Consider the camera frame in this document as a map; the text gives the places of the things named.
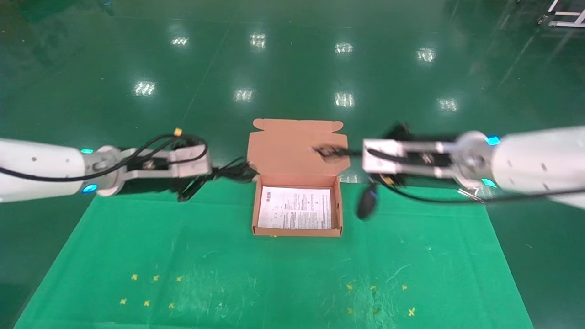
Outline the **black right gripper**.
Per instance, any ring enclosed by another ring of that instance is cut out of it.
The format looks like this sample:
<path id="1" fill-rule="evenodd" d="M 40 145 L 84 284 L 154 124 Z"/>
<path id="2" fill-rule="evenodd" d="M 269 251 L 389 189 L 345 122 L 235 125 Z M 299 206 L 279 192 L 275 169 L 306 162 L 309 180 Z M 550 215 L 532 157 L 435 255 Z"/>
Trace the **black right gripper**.
<path id="1" fill-rule="evenodd" d="M 383 139 L 393 140 L 406 140 L 406 141 L 418 141 L 428 142 L 433 140 L 439 140 L 442 142 L 455 142 L 458 135 L 383 135 Z M 447 154 L 436 154 L 436 153 L 414 153 L 408 154 L 408 158 L 413 158 L 418 164 L 423 165 L 435 165 L 435 166 L 448 166 L 450 165 L 451 159 Z M 382 173 L 368 173 L 369 187 L 382 184 L 383 186 L 399 186 L 406 185 L 408 183 L 409 176 L 406 174 L 382 174 Z"/>

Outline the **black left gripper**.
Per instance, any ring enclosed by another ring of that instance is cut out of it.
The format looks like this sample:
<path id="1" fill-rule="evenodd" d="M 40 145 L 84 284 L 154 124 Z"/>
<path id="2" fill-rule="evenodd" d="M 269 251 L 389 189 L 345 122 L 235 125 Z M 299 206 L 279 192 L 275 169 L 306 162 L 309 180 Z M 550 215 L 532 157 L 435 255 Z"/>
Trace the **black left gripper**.
<path id="1" fill-rule="evenodd" d="M 211 173 L 189 179 L 181 179 L 169 158 L 153 156 L 138 157 L 126 165 L 125 181 L 120 187 L 121 195 L 147 192 L 177 193 L 178 202 L 190 200 L 207 181 L 219 179 L 222 167 L 213 167 Z"/>

